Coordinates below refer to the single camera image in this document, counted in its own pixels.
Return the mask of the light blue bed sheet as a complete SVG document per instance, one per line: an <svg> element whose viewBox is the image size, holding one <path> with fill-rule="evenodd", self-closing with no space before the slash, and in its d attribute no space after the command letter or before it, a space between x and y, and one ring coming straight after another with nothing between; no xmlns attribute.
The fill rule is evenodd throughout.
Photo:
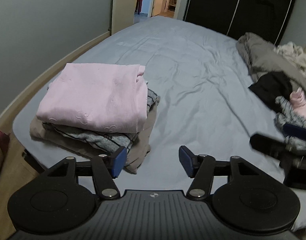
<svg viewBox="0 0 306 240"><path fill-rule="evenodd" d="M178 159L182 145L217 160L241 156L284 180L278 161L249 145L254 133L283 137L274 125L274 112L249 90L252 79L234 39L156 16L105 39L77 62L145 66L144 79L160 96L150 153L136 174L118 176L120 192L186 191L191 179Z"/></svg>

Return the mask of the grey-brown blanket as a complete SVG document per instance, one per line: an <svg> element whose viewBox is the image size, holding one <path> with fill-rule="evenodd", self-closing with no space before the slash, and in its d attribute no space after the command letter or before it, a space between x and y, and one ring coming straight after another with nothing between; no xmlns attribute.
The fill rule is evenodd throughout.
<svg viewBox="0 0 306 240"><path fill-rule="evenodd" d="M293 90L300 87L306 96L306 78L300 70L274 51L273 44L254 33L245 33L238 39L236 48L247 65L253 82L257 82L268 72L284 72L290 78Z"/></svg>

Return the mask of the grey striped unfolded garment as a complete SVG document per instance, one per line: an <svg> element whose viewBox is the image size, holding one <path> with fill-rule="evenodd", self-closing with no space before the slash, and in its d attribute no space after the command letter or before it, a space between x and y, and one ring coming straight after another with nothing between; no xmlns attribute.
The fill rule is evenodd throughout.
<svg viewBox="0 0 306 240"><path fill-rule="evenodd" d="M297 150L306 150L306 120L295 113L291 103L283 96L278 96L275 103L280 106L274 123L284 135L285 143L294 146Z"/></svg>

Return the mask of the pink skirt garment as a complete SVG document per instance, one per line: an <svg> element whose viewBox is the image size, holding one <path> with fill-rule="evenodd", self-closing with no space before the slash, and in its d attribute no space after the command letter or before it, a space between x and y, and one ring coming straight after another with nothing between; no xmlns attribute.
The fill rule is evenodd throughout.
<svg viewBox="0 0 306 240"><path fill-rule="evenodd" d="M147 119L145 66L68 63L49 85L36 117L106 133L138 133Z"/></svg>

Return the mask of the dark wardrobe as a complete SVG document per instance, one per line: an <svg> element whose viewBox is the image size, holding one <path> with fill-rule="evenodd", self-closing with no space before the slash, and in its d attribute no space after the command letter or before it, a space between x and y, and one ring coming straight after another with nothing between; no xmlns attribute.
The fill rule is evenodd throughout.
<svg viewBox="0 0 306 240"><path fill-rule="evenodd" d="M295 0L188 0L184 21L234 39L246 32L280 43Z"/></svg>

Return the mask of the cream fluffy garment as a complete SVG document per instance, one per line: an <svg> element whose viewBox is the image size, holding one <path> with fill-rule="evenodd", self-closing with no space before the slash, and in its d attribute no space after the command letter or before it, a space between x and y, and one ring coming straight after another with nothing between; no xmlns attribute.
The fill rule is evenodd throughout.
<svg viewBox="0 0 306 240"><path fill-rule="evenodd" d="M301 46L297 46L293 42L288 42L284 45L278 45L273 50L283 56L306 77L306 53Z"/></svg>

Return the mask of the white door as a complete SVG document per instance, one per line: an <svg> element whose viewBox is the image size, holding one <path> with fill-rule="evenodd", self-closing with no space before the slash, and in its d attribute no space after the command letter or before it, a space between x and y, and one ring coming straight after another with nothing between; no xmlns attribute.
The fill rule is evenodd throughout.
<svg viewBox="0 0 306 240"><path fill-rule="evenodd" d="M115 34L131 25L135 13L136 0L113 0L111 34Z"/></svg>

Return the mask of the pink garment in pile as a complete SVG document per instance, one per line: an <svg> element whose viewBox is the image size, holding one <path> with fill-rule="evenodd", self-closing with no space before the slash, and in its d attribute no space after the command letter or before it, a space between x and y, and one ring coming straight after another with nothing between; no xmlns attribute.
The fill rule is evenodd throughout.
<svg viewBox="0 0 306 240"><path fill-rule="evenodd" d="M290 94L290 102L294 111L306 120L306 98L301 87Z"/></svg>

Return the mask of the black garment in pile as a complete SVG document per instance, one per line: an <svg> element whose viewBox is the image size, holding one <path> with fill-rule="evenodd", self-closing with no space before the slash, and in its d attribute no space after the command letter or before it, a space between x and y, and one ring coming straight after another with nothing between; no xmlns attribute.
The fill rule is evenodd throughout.
<svg viewBox="0 0 306 240"><path fill-rule="evenodd" d="M279 103L275 102L276 98L283 96L288 100L293 91L290 79L284 72L269 72L248 88L275 113L281 113Z"/></svg>

